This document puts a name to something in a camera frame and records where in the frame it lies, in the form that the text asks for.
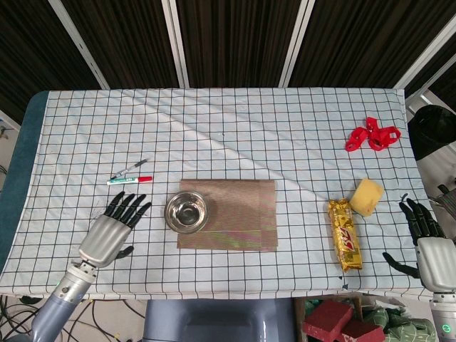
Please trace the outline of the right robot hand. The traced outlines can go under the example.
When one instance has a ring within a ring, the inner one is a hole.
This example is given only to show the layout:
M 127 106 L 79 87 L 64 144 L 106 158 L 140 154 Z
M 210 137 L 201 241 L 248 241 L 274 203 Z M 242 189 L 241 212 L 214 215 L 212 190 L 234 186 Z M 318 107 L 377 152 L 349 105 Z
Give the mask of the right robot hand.
M 455 292 L 455 243 L 446 237 L 430 211 L 410 198 L 399 203 L 405 215 L 417 258 L 417 266 L 401 264 L 387 252 L 383 258 L 402 274 L 419 279 L 433 293 Z

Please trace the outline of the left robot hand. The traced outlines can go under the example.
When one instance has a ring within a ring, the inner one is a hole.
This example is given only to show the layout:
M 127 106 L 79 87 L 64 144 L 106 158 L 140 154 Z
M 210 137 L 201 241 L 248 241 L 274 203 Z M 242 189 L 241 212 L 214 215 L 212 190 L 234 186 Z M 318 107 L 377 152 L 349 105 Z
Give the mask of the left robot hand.
M 90 226 L 79 247 L 81 260 L 95 268 L 104 268 L 129 255 L 134 247 L 123 245 L 152 206 L 145 198 L 144 194 L 118 193 Z

